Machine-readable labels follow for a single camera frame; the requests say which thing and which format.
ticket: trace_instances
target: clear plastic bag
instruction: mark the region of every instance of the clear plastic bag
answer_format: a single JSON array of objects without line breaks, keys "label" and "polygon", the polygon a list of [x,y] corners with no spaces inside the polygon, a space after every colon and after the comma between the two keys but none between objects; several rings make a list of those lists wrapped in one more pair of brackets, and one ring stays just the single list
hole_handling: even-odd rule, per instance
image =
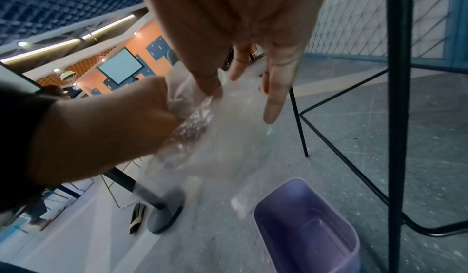
[{"label": "clear plastic bag", "polygon": [[[188,192],[189,182],[199,182],[194,178],[229,185],[233,198],[254,188],[245,184],[261,171],[276,140],[273,127],[263,121],[267,95],[258,76],[231,82],[223,71],[218,75],[221,97],[206,97],[183,66],[175,66],[166,77],[169,110],[185,121],[152,156],[134,193],[145,199],[174,188]],[[236,211],[239,204],[233,204]],[[242,217],[245,207],[241,209]]]}]

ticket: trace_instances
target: ceiling light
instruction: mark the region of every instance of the ceiling light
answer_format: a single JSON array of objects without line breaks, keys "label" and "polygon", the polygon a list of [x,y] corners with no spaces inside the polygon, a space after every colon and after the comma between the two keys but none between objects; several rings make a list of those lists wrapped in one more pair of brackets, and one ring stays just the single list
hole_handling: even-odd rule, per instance
[{"label": "ceiling light", "polygon": [[46,52],[46,51],[49,51],[49,50],[57,49],[57,48],[60,48],[60,47],[63,47],[63,46],[67,46],[67,45],[75,44],[75,43],[79,43],[79,42],[81,42],[79,39],[73,39],[73,40],[65,41],[65,42],[62,42],[62,43],[55,44],[55,45],[50,45],[50,46],[47,46],[47,47],[44,47],[44,48],[40,48],[40,49],[37,49],[37,50],[33,50],[33,51],[30,51],[30,52],[21,53],[21,54],[15,55],[15,56],[4,58],[4,59],[2,59],[0,61],[2,63],[8,63],[8,62],[11,62],[11,61],[15,61],[15,60],[19,60],[19,59],[29,57],[29,56],[34,55],[34,54],[39,54],[39,53],[42,53],[42,52]]},{"label": "ceiling light", "polygon": [[100,29],[97,29],[97,30],[91,32],[90,34],[84,35],[82,38],[83,38],[84,40],[89,39],[89,38],[91,38],[92,36],[97,35],[97,34],[99,34],[99,33],[102,33],[103,31],[108,30],[108,29],[110,29],[111,27],[114,27],[114,26],[116,26],[116,25],[118,25],[118,24],[120,24],[120,23],[122,23],[122,22],[124,22],[124,21],[127,21],[127,20],[129,20],[129,19],[131,19],[131,18],[133,18],[133,17],[135,17],[135,15],[130,14],[130,15],[127,16],[127,17],[124,17],[124,18],[122,18],[122,19],[119,19],[119,20],[117,20],[116,22],[112,22],[111,24],[108,24],[108,25],[106,25],[106,26],[104,26],[104,27],[101,27]]}]

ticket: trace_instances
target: purple trash bin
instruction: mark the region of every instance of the purple trash bin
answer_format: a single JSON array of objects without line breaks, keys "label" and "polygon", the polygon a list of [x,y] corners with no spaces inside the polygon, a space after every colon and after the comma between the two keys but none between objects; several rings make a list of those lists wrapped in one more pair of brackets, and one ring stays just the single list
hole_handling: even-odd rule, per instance
[{"label": "purple trash bin", "polygon": [[356,230],[304,180],[274,190],[254,218],[278,273],[359,272]]}]

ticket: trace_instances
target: ceiling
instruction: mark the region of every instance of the ceiling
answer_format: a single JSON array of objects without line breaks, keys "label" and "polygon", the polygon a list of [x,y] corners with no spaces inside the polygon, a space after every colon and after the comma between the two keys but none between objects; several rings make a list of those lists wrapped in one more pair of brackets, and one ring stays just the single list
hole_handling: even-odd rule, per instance
[{"label": "ceiling", "polygon": [[141,3],[142,0],[0,0],[0,46]]}]

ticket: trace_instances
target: shoe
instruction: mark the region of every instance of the shoe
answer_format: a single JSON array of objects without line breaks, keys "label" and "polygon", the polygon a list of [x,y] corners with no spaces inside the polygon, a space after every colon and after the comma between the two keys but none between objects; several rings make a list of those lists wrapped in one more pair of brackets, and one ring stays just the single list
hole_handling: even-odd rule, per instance
[{"label": "shoe", "polygon": [[143,203],[137,203],[133,208],[132,221],[130,222],[130,235],[138,231],[141,223],[143,222],[143,216],[145,214],[146,205]]}]

